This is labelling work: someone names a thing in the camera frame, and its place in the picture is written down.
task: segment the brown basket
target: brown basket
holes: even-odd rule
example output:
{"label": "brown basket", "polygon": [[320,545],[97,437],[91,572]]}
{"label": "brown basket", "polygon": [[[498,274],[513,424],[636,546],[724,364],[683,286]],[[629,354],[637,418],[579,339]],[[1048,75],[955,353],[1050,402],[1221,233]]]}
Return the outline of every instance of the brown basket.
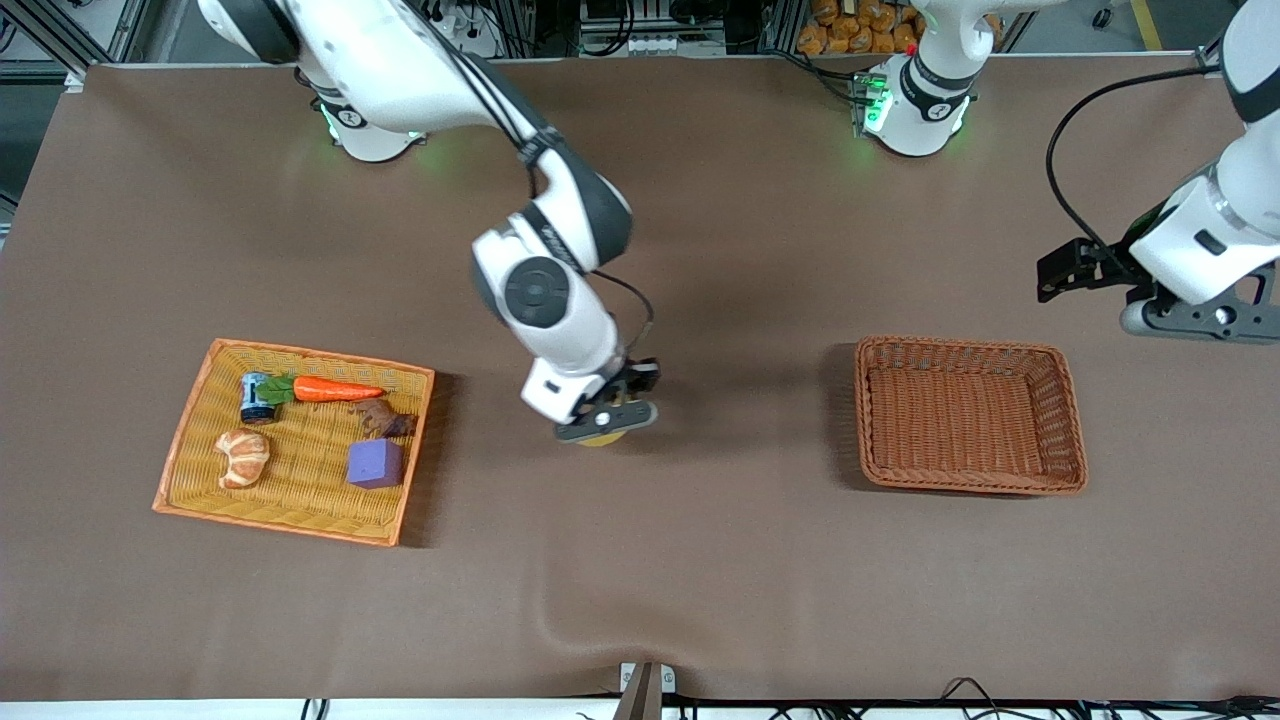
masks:
{"label": "brown basket", "polygon": [[1057,348],[865,337],[856,373],[858,450],[876,484],[1076,495],[1088,482]]}
{"label": "brown basket", "polygon": [[[242,427],[241,375],[319,375],[381,387],[397,413],[417,415],[404,450],[404,482],[362,489],[347,483],[347,451],[365,439],[349,402],[289,402],[278,421],[255,425],[271,446],[262,477],[247,488],[223,489],[227,456],[214,448],[220,434]],[[357,357],[236,340],[215,340],[196,375],[165,459],[156,512],[266,528],[376,546],[399,543],[404,506],[417,465],[435,372]]]}

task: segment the blue can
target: blue can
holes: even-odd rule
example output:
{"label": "blue can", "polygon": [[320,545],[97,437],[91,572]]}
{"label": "blue can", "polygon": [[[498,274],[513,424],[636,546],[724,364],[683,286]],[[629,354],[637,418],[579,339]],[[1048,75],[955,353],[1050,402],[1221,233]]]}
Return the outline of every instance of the blue can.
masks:
{"label": "blue can", "polygon": [[265,425],[275,421],[275,406],[262,402],[257,396],[257,386],[265,383],[266,373],[244,373],[241,377],[241,423],[246,425]]}

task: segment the purple cube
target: purple cube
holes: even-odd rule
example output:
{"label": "purple cube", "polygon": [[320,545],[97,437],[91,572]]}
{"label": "purple cube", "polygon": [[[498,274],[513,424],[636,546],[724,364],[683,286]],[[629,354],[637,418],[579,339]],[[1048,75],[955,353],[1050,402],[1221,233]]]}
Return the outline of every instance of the purple cube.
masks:
{"label": "purple cube", "polygon": [[398,486],[403,454],[401,446],[385,438],[353,443],[347,455],[347,482],[365,489]]}

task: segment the carrot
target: carrot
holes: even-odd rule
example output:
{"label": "carrot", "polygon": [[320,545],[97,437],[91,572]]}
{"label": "carrot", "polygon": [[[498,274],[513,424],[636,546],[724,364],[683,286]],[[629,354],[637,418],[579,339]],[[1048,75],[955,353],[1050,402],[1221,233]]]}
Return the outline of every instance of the carrot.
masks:
{"label": "carrot", "polygon": [[340,383],[312,375],[275,377],[257,386],[257,397],[270,405],[282,402],[333,402],[338,400],[369,400],[383,395],[383,388],[356,383]]}

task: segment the white robotic arm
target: white robotic arm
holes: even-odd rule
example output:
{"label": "white robotic arm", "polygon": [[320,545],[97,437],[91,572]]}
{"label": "white robotic arm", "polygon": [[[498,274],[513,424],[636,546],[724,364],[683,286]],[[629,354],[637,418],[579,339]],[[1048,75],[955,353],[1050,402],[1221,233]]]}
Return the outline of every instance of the white robotic arm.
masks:
{"label": "white robotic arm", "polygon": [[884,88],[860,108],[860,124],[890,150],[932,155],[960,129],[969,90],[995,47],[988,13],[1037,10],[1065,0],[911,0],[928,29],[915,55],[895,55],[870,74]]}
{"label": "white robotic arm", "polygon": [[657,419],[635,397],[657,380],[655,363],[627,360],[584,279],[626,250],[631,209],[515,86],[401,0],[198,1],[224,38],[268,61],[297,61],[335,141],[360,160],[388,160],[460,126],[507,135],[548,187],[474,242],[472,274],[485,305],[535,356],[521,396],[567,442]]}
{"label": "white robotic arm", "polygon": [[[1042,302],[1076,287],[1134,284],[1120,316],[1130,333],[1280,341],[1280,309],[1270,301],[1280,259],[1276,37],[1280,0],[1240,8],[1222,40],[1221,69],[1244,135],[1134,222],[1120,242],[1100,249],[1076,240],[1041,259]],[[1235,292],[1245,277],[1257,281],[1251,297]]]}

